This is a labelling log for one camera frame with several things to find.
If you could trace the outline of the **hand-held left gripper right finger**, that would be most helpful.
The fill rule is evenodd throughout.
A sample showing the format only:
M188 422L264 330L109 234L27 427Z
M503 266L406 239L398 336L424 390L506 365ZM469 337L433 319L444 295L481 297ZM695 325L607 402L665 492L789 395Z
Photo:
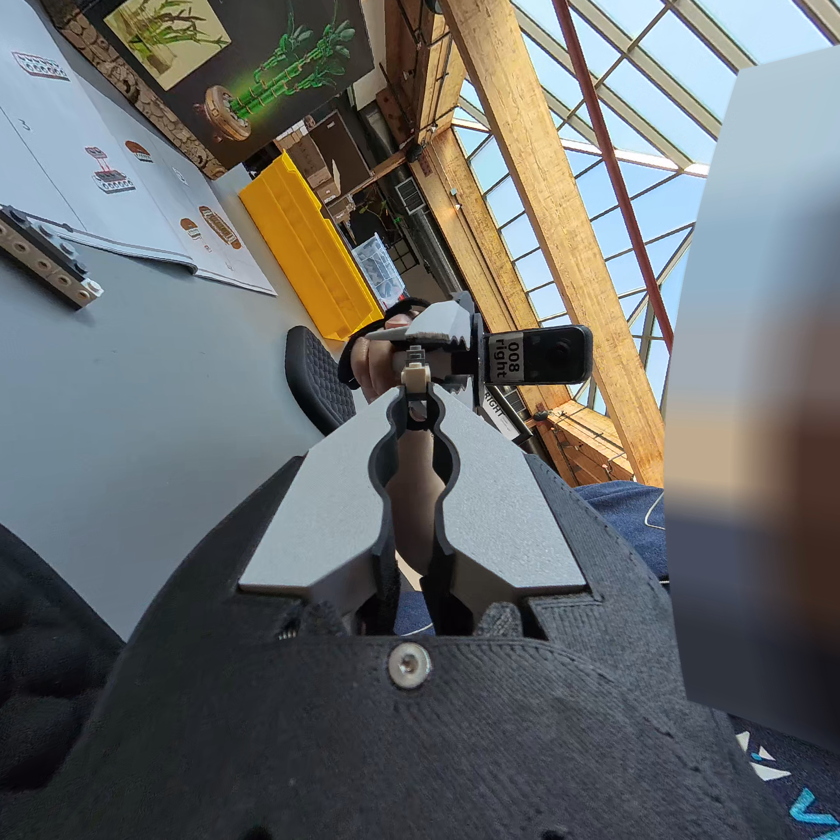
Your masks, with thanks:
M434 509L427 609L436 634L472 634L487 609L587 593L587 580L526 454L440 385L427 414Z

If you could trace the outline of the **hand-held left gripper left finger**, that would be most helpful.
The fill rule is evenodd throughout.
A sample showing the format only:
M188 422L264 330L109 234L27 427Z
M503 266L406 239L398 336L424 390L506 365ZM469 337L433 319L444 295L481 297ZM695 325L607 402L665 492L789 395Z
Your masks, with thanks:
M238 587L327 602L367 634L392 634L401 582L386 488L402 433L396 387L310 448Z

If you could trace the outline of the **white lego beam grey plates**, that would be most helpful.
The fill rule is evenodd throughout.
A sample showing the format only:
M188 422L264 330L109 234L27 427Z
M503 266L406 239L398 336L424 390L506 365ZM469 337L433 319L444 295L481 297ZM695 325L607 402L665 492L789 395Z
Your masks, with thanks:
M406 396L424 398L431 381L431 369L427 363L424 347L419 344L410 345L401 372L401 382Z
M102 287L91 278L77 250L56 236L47 224L35 222L13 206L1 207L1 248L74 309L98 300Z

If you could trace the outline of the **person's right forearm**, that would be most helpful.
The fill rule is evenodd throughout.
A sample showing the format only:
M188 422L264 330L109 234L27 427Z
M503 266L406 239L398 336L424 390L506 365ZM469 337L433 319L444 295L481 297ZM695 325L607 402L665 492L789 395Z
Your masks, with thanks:
M406 431L397 442L397 471L386 486L391 500L395 549L407 566L425 576L435 545L435 509L445 483L434 471L434 437Z

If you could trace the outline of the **black bamboo lego box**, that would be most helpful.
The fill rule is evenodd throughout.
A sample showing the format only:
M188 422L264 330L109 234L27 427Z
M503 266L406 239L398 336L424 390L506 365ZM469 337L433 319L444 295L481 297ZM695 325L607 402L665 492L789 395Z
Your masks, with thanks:
M44 1L55 28L211 179L373 70L358 1Z

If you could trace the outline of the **lego instruction booklet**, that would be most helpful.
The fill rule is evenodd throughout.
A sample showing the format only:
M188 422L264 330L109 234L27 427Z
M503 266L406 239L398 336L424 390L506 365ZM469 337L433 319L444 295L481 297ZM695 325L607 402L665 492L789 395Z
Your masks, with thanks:
M1 198L60 238L274 297L205 175L74 72L2 2Z

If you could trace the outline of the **person's right hand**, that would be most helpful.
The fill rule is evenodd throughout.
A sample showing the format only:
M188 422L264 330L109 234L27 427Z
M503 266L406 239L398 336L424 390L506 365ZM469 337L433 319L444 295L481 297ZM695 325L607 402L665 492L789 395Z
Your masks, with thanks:
M402 384L401 374L395 372L394 353L390 342L367 337L355 341L350 354L351 372L368 404Z

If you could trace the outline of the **clear plastic storage box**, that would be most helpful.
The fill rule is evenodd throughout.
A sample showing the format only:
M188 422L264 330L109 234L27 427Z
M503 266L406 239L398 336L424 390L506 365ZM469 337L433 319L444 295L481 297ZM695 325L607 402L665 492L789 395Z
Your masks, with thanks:
M352 248L351 255L383 310L406 297L403 278L378 234Z

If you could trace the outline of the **person's navy sweatshirt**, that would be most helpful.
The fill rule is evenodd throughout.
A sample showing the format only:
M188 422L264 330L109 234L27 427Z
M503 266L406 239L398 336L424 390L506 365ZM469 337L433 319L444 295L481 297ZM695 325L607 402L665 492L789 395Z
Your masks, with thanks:
M576 489L669 590L664 491L615 480ZM839 838L838 754L730 716L749 767L781 804L797 838Z

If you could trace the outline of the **black padded wrist rest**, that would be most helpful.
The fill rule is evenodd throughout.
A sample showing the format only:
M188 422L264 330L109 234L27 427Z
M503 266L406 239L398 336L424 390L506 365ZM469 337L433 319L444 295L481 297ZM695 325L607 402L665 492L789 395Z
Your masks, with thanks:
M124 641L36 551L1 527L1 806L47 785Z
M323 436L355 416L353 392L340 381L338 363L303 325L287 333L285 374L298 406Z

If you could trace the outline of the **yellow plastic bin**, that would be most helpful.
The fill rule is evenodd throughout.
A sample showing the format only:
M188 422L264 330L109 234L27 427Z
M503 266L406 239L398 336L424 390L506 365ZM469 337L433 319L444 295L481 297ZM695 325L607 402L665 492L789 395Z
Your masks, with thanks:
M239 192L248 215L323 338L346 341L383 310L287 153Z

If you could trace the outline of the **stack of cardboard boxes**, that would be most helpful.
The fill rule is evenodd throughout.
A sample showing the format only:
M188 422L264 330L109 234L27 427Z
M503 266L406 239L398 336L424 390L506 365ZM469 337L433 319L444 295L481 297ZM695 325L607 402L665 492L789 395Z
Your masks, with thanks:
M319 121L308 116L276 137L305 182L336 224L347 224L356 208L354 195L372 175L361 149L338 110Z

